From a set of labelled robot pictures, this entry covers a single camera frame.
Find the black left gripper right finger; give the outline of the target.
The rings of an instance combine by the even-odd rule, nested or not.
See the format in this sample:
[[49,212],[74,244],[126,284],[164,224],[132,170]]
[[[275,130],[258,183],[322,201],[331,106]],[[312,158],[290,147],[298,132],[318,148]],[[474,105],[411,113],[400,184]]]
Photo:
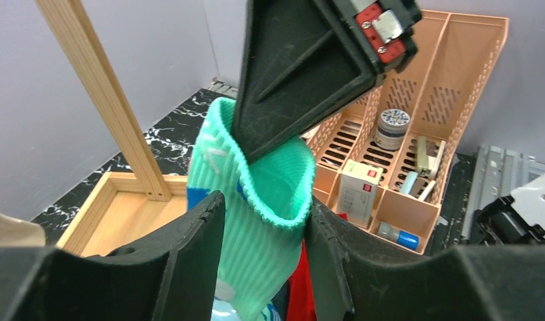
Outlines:
[[314,200],[305,245],[319,320],[545,320],[545,245],[406,251]]

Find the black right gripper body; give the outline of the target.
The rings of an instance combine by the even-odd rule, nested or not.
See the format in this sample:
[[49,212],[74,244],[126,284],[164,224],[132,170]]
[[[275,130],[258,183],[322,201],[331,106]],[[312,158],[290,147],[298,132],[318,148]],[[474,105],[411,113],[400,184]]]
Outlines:
[[386,74],[401,73],[419,51],[413,27],[422,19],[416,1],[315,1],[332,27],[342,32],[379,86]]

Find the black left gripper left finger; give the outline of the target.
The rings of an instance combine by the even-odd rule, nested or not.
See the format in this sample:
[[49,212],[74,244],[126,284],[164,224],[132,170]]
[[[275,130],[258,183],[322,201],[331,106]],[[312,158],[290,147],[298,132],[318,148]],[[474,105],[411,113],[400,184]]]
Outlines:
[[0,320],[209,320],[224,222],[214,191],[105,256],[0,247]]

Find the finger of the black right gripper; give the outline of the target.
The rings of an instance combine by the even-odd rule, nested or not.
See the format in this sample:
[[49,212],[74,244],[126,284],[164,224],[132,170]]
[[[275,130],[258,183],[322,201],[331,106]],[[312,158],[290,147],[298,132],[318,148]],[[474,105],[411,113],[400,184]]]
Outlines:
[[351,1],[248,1],[232,135],[254,163],[381,81]]

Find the mint green patterned sock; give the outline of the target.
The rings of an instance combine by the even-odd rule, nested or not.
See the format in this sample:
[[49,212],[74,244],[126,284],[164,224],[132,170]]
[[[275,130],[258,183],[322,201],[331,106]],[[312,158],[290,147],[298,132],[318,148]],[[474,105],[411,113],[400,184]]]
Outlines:
[[223,193],[217,297],[242,320],[257,320],[299,263],[316,165],[299,137],[248,163],[231,135],[234,110],[234,100],[218,98],[207,111],[189,163],[187,206]]

